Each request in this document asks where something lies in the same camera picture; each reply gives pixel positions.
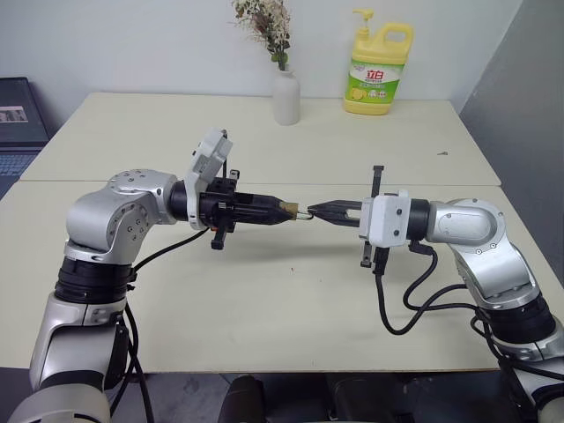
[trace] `bottle label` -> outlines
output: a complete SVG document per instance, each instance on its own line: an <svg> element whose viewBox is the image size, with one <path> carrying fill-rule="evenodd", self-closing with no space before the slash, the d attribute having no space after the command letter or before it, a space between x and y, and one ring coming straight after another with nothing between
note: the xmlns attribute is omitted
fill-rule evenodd
<svg viewBox="0 0 564 423"><path fill-rule="evenodd" d="M402 64L351 61L345 98L360 103L390 104L396 95Z"/></svg>

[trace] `laptop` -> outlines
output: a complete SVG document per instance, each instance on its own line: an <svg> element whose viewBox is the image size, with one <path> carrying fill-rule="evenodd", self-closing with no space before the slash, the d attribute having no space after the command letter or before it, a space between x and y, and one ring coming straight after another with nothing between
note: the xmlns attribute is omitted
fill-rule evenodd
<svg viewBox="0 0 564 423"><path fill-rule="evenodd" d="M0 193L23 174L47 142L27 78L0 78Z"/></svg>

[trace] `white table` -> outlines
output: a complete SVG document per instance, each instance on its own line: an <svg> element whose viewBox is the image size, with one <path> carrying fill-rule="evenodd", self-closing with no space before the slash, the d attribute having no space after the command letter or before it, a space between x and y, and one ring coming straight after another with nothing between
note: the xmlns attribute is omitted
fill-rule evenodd
<svg viewBox="0 0 564 423"><path fill-rule="evenodd" d="M18 182L0 202L0 367L27 367L45 300L56 282L66 239L64 217L73 201L98 182ZM391 191L403 187L385 186ZM315 204L359 199L368 186L241 184L241 191ZM410 187L412 197L479 197L496 203L508 233L527 258L552 312L564 320L564 291L501 189ZM193 232L157 226L140 257ZM320 220L278 226L238 225L226 249L211 236L171 252L140 271L129 294L140 330L139 356L149 372L433 371L495 368L471 312L426 314L402 337L383 328L371 272L360 268L355 229ZM423 299L458 283L449 249L437 245L435 274L417 291ZM390 319L404 324L407 284L428 257L394 249L384 279ZM468 293L452 293L470 301Z"/></svg>
<svg viewBox="0 0 564 423"><path fill-rule="evenodd" d="M399 100L386 116L348 114L335 99L301 105L301 121L283 127L268 98L93 93L21 179L106 181L138 167L183 176L218 127L242 182L366 184L384 165L385 183L500 184L448 101Z"/></svg>

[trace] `laptop keyboard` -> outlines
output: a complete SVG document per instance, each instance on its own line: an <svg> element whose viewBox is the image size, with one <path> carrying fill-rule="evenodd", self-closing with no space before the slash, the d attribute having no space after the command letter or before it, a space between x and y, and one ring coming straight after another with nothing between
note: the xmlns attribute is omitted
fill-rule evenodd
<svg viewBox="0 0 564 423"><path fill-rule="evenodd" d="M20 176L35 157L34 154L0 154L0 176Z"/></svg>

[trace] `yellow dish soap bottle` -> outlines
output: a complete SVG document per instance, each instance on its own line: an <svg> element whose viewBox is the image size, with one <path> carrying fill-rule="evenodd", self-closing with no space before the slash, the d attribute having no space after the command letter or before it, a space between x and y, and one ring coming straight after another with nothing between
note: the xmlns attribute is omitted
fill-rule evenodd
<svg viewBox="0 0 564 423"><path fill-rule="evenodd" d="M355 9L362 14L364 26L356 33L352 49L345 110L361 115L385 115L394 100L399 77L407 62L413 41L413 28L390 22L370 37L368 20L372 9ZM403 33L402 41L388 39L388 33Z"/></svg>

